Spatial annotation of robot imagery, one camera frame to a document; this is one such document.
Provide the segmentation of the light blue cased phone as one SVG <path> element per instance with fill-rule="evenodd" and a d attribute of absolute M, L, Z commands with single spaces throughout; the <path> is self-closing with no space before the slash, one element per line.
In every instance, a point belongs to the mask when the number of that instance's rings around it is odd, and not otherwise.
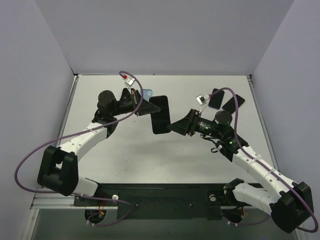
<path fill-rule="evenodd" d="M 149 101 L 150 98 L 153 96 L 153 91 L 151 89 L 143 89 L 140 91 L 140 94 L 146 101 Z"/>

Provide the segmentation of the blue phone black screen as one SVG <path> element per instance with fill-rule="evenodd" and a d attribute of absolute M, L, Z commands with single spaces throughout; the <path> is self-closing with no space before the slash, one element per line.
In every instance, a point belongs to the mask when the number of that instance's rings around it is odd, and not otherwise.
<path fill-rule="evenodd" d="M 212 93 L 214 95 L 210 97 L 208 107 L 219 110 L 221 108 L 225 92 L 223 90 L 219 90 L 218 88 L 214 88 Z"/>

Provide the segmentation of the black phone from blue case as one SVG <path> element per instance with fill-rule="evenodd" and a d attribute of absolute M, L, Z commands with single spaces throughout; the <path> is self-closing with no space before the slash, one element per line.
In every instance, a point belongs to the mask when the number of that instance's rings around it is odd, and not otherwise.
<path fill-rule="evenodd" d="M 237 105 L 240 107 L 242 104 L 245 103 L 245 99 L 241 97 L 240 95 L 236 94 L 236 100 L 237 100 Z M 236 112 L 236 102 L 234 97 L 230 98 L 223 106 L 222 109 L 224 111 L 227 111 L 231 115 Z"/>

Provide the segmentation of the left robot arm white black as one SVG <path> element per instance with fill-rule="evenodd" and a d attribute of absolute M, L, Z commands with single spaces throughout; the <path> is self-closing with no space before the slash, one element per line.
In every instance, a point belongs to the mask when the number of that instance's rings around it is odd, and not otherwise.
<path fill-rule="evenodd" d="M 79 175 L 79 161 L 113 134 L 119 123 L 117 116 L 129 113 L 144 116 L 160 110 L 135 89 L 124 88 L 120 100 L 116 100 L 112 91 L 102 91 L 98 95 L 94 118 L 84 132 L 59 146 L 48 146 L 44 150 L 37 183 L 63 196 L 83 195 L 90 205 L 99 205 L 103 200 L 103 193 L 98 190 L 99 183 Z"/>

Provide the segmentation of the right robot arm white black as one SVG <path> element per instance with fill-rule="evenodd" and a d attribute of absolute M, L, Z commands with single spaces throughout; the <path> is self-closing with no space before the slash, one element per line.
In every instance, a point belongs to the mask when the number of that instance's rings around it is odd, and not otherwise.
<path fill-rule="evenodd" d="M 231 127 L 232 119 L 230 113 L 221 110 L 213 120 L 207 120 L 201 117 L 198 110 L 191 109 L 184 118 L 170 124 L 168 129 L 183 136 L 199 133 L 204 139 L 216 139 L 216 150 L 261 185 L 261 188 L 256 188 L 244 180 L 234 179 L 224 186 L 226 203 L 251 205 L 268 214 L 286 233 L 299 229 L 302 223 L 314 216 L 311 188 L 305 182 L 296 183 L 285 177 L 264 161 L 245 140 L 235 134 Z"/>

